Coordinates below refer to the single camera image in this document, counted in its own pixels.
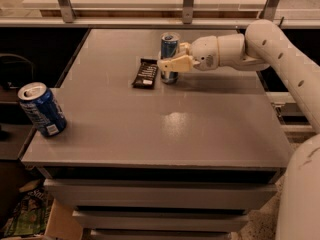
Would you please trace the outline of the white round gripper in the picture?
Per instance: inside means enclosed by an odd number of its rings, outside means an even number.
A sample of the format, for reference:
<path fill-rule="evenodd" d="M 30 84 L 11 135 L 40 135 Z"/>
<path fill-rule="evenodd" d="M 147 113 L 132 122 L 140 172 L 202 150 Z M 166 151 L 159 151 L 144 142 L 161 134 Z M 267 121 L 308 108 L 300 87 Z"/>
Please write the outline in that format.
<path fill-rule="evenodd" d="M 193 67 L 200 71 L 210 71 L 218 68 L 219 52 L 216 36 L 201 37 L 190 45 L 179 42 L 162 42 L 157 65 L 164 72 L 189 72 Z"/>

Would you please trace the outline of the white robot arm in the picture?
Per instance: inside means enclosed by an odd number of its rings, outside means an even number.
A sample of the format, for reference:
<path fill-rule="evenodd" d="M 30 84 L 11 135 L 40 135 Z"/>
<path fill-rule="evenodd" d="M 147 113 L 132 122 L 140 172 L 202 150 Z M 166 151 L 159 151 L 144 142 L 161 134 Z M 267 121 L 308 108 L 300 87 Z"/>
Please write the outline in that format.
<path fill-rule="evenodd" d="M 243 34 L 205 36 L 188 43 L 175 32 L 161 35 L 157 65 L 162 81 L 193 69 L 228 66 L 240 71 L 275 70 L 316 135 L 295 150 L 284 175 L 275 240 L 320 240 L 320 68 L 269 20 Z"/>

